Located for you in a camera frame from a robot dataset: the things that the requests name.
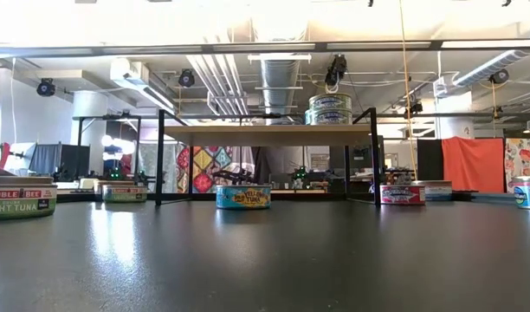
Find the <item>tuna can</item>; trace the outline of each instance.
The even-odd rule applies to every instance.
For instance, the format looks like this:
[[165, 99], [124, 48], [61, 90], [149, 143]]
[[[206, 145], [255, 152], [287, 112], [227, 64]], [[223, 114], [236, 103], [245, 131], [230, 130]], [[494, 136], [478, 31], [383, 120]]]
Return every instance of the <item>tuna can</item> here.
[[424, 205], [424, 185], [381, 185], [380, 202], [385, 205]]
[[0, 220], [50, 216], [56, 201], [52, 178], [0, 177]]
[[314, 112], [322, 109], [352, 110], [352, 97], [348, 94], [321, 94], [309, 99], [309, 109]]
[[147, 200], [145, 186], [103, 185], [102, 189], [105, 203], [143, 203]]
[[103, 185], [130, 186], [130, 185], [134, 185], [134, 181], [95, 180], [94, 181], [94, 192], [96, 193], [96, 195], [102, 194]]
[[270, 185], [217, 185], [217, 209], [268, 209]]
[[512, 179], [512, 183], [517, 206], [530, 209], [530, 177], [515, 177]]
[[452, 199], [452, 181], [413, 181], [411, 185], [424, 185], [427, 201], [448, 201]]
[[306, 111], [306, 125], [313, 125], [313, 119], [311, 115], [311, 109]]
[[351, 125], [352, 111], [342, 108], [322, 109], [311, 113], [312, 125]]

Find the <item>dark table surface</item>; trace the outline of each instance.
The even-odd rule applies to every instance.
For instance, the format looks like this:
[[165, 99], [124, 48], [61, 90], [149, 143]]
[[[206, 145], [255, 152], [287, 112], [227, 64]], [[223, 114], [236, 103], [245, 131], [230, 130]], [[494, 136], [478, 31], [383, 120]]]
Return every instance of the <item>dark table surface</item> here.
[[530, 311], [530, 211], [59, 204], [0, 222], [0, 311]]

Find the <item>orange curtain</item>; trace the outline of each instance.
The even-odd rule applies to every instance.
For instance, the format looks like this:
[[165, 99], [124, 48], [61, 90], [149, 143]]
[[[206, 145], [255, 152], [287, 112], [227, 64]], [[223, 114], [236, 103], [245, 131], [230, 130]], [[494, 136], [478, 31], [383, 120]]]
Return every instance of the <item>orange curtain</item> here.
[[504, 192], [502, 139], [442, 140], [444, 179], [456, 191]]

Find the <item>patterned fabric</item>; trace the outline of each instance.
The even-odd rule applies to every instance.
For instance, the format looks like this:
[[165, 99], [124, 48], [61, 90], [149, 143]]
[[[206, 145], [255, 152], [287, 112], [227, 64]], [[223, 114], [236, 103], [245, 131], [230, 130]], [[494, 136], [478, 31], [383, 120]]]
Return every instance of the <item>patterned fabric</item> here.
[[[182, 146], [177, 156], [178, 192], [188, 192], [188, 165], [190, 148]], [[215, 185], [228, 185], [225, 179], [213, 178], [213, 172], [227, 167], [232, 162], [232, 148], [221, 146], [194, 146], [194, 179], [192, 191], [195, 193], [214, 192]]]
[[[178, 177], [177, 175], [177, 146], [174, 144], [165, 144], [163, 151], [163, 174], [164, 181], [163, 192], [177, 192]], [[158, 163], [158, 145], [155, 143], [140, 143], [139, 148], [139, 169], [148, 176], [155, 177], [157, 174]], [[155, 192], [155, 183], [149, 184], [151, 192]]]
[[504, 166], [507, 192], [513, 193], [512, 178], [530, 176], [530, 139], [506, 139]]
[[221, 168], [224, 168], [225, 166], [230, 165], [230, 163], [232, 162], [232, 150], [230, 150], [230, 155], [229, 155], [229, 153], [224, 148], [221, 148], [217, 152], [217, 155], [215, 156], [215, 160], [217, 161], [217, 164], [220, 165]]

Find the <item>colorful quilt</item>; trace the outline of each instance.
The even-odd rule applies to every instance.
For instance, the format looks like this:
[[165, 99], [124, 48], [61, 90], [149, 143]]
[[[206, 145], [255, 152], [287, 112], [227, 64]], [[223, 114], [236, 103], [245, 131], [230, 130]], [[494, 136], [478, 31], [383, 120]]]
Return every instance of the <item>colorful quilt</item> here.
[[[190, 162], [190, 148], [183, 146], [177, 154], [177, 189], [178, 192], [188, 192], [188, 165]], [[232, 147], [223, 146], [194, 146], [194, 180], [192, 192], [211, 193], [214, 185], [228, 185], [229, 181], [213, 178], [212, 174], [230, 166], [232, 162]]]
[[530, 176], [530, 139], [506, 139], [504, 166], [507, 192], [513, 193], [512, 178]]

